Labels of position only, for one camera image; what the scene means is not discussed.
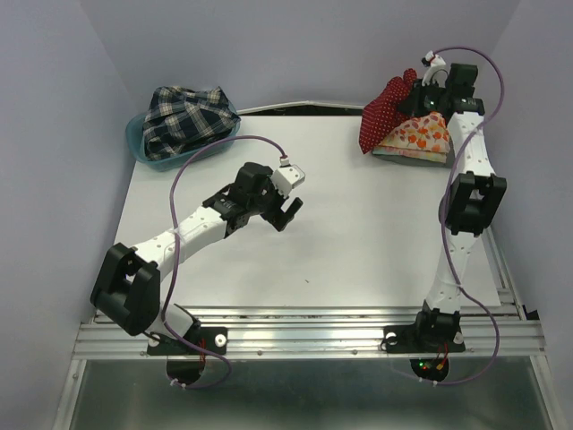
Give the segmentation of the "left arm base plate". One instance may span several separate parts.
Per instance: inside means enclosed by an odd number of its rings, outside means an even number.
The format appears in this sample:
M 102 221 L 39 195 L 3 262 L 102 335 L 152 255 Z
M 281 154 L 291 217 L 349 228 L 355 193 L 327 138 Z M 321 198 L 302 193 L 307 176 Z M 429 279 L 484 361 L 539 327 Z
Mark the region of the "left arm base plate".
M 154 339 L 148 339 L 146 353 L 151 357 L 171 356 L 198 356 L 197 348 L 224 356 L 227 353 L 228 329 L 224 326 L 207 326 L 191 329 L 191 333 L 184 335 L 188 343 L 195 348 L 188 347 L 180 340 L 164 334 L 153 334 Z

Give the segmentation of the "navy plaid skirt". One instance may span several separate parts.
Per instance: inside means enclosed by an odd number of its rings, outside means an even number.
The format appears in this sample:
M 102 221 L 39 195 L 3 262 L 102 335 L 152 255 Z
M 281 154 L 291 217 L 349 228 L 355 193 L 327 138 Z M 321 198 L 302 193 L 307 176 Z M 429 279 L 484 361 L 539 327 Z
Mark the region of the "navy plaid skirt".
M 239 123 L 239 115 L 219 87 L 158 87 L 142 124 L 145 156 L 151 161 L 181 156 L 228 137 Z

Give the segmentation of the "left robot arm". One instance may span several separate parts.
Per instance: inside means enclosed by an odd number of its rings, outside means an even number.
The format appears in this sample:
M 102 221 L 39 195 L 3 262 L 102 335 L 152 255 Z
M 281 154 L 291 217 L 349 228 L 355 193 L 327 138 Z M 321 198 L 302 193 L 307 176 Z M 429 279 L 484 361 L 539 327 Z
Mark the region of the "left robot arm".
M 131 336 L 148 334 L 181 353 L 199 354 L 213 347 L 213 356 L 223 355 L 226 331 L 203 331 L 196 317 L 161 294 L 161 283 L 175 275 L 181 263 L 245 227 L 252 217 L 260 216 L 277 231 L 284 230 L 303 202 L 295 198 L 288 208 L 283 205 L 304 180 L 304 172 L 286 160 L 277 169 L 245 163 L 233 183 L 174 227 L 131 247 L 113 245 L 90 302 Z

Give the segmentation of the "red polka dot skirt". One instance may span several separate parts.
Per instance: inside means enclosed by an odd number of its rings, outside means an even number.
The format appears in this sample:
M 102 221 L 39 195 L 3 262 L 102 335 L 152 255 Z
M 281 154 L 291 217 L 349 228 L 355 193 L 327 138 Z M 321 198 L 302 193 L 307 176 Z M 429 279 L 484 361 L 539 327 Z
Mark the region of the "red polka dot skirt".
M 406 69 L 401 76 L 390 79 L 381 94 L 363 109 L 358 139 L 362 154 L 371 152 L 409 118 L 398 111 L 398 105 L 406 100 L 416 79 L 417 72 Z

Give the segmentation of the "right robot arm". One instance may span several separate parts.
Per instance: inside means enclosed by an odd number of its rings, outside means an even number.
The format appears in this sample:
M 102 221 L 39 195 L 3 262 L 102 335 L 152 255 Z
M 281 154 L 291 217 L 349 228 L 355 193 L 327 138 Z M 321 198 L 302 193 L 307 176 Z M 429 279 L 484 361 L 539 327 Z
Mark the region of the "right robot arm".
M 391 353 L 464 351 L 461 280 L 477 238 L 491 225 L 507 190 L 506 179 L 495 174 L 488 159 L 483 102 L 474 96 L 477 67 L 453 64 L 444 84 L 434 81 L 437 72 L 433 66 L 415 81 L 398 109 L 417 118 L 435 111 L 447 124 L 455 158 L 439 206 L 443 248 L 434 282 L 415 321 L 384 330 Z

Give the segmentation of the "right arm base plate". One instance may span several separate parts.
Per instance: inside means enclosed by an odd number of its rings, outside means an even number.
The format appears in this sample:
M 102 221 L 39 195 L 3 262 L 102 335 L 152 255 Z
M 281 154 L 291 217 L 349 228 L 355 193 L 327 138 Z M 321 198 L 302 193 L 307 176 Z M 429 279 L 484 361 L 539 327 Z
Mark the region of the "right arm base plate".
M 462 353 L 464 341 L 456 343 L 451 332 L 418 329 L 413 324 L 391 325 L 383 328 L 381 350 L 390 354 Z

